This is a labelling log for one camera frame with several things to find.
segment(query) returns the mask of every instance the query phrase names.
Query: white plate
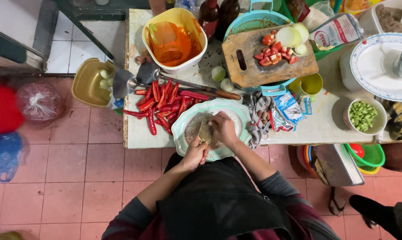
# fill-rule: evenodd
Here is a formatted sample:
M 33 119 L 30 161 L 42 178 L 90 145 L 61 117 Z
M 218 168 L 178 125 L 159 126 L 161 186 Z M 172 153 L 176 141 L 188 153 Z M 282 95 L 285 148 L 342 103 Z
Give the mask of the white plate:
M 173 140 L 176 144 L 177 153 L 180 156 L 185 156 L 185 153 L 188 150 L 188 143 L 185 140 L 185 129 L 187 128 L 188 124 L 192 120 L 201 121 L 203 113 L 211 113 L 216 115 L 220 111 L 225 112 L 230 119 L 234 121 L 236 136 L 245 144 L 248 143 L 248 141 L 251 139 L 251 134 L 248 132 L 248 126 L 251 122 L 248 108 L 233 100 L 215 99 L 212 101 L 195 104 L 189 110 L 183 112 L 173 124 Z M 191 127 L 189 128 L 193 129 L 191 135 L 198 134 L 199 127 L 197 129 Z M 215 150 L 209 151 L 207 161 L 215 161 L 225 157 L 230 157 L 232 155 L 233 152 L 229 148 L 222 145 Z
M 383 33 L 360 42 L 349 60 L 354 78 L 370 93 L 386 100 L 402 101 L 402 78 L 394 63 L 402 52 L 402 33 Z

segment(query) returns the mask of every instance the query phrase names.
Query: cutting board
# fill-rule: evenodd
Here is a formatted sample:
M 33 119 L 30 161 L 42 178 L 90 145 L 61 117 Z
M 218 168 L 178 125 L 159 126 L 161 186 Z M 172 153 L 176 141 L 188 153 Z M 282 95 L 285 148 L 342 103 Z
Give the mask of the cutting board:
M 262 49 L 266 47 L 262 44 L 262 39 L 266 34 L 270 34 L 271 30 L 278 31 L 285 26 L 291 25 L 293 24 L 228 35 L 226 41 L 222 44 L 222 49 L 231 82 L 241 88 L 247 88 L 317 73 L 318 65 L 309 41 L 305 42 L 308 49 L 307 54 L 300 57 L 293 64 L 289 64 L 286 59 L 283 59 L 276 65 L 263 67 L 253 57 L 261 53 Z M 237 51 L 239 50 L 244 56 L 246 70 L 242 70 L 240 67 L 237 57 Z

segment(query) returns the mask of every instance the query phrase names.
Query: green rimmed plate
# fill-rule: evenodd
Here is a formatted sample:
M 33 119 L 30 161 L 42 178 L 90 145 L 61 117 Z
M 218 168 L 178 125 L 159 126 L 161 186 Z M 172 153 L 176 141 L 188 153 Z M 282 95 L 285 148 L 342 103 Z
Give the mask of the green rimmed plate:
M 248 108 L 233 100 L 214 99 L 195 104 L 189 110 L 183 112 L 173 124 L 173 140 L 180 156 L 185 156 L 188 149 L 187 142 L 198 134 L 199 126 L 197 129 L 197 123 L 201 122 L 203 114 L 211 113 L 216 115 L 220 111 L 225 112 L 234 121 L 236 136 L 245 144 L 248 143 L 251 139 L 251 134 L 248 132 L 251 122 Z M 233 155 L 229 148 L 221 144 L 217 145 L 217 147 L 209 151 L 207 161 L 216 161 Z

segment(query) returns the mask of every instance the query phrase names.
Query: green plastic bowl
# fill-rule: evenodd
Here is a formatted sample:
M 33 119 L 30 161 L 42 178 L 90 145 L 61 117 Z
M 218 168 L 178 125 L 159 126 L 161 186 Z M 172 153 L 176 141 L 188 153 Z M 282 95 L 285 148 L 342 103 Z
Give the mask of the green plastic bowl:
M 345 144 L 347 150 L 352 155 L 355 160 L 357 166 L 370 166 L 370 167 L 378 167 L 385 164 L 385 153 L 383 152 L 382 147 L 377 145 L 364 145 L 361 144 L 364 149 L 364 157 L 360 158 L 356 153 L 352 150 L 349 144 Z

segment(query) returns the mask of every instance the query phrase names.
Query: wooden knife handle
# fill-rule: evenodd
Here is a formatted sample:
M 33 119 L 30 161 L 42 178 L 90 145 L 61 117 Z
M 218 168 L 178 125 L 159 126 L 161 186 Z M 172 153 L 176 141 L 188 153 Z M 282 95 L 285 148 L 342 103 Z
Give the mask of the wooden knife handle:
M 201 87 L 202 90 L 212 93 L 212 94 L 216 94 L 219 95 L 221 97 L 224 98 L 229 98 L 229 99 L 233 99 L 233 100 L 241 100 L 241 96 L 238 94 L 234 94 L 234 93 L 230 93 L 230 92 L 226 92 L 220 89 L 216 89 L 216 88 L 211 88 L 211 87 L 207 87 L 207 86 L 202 86 Z

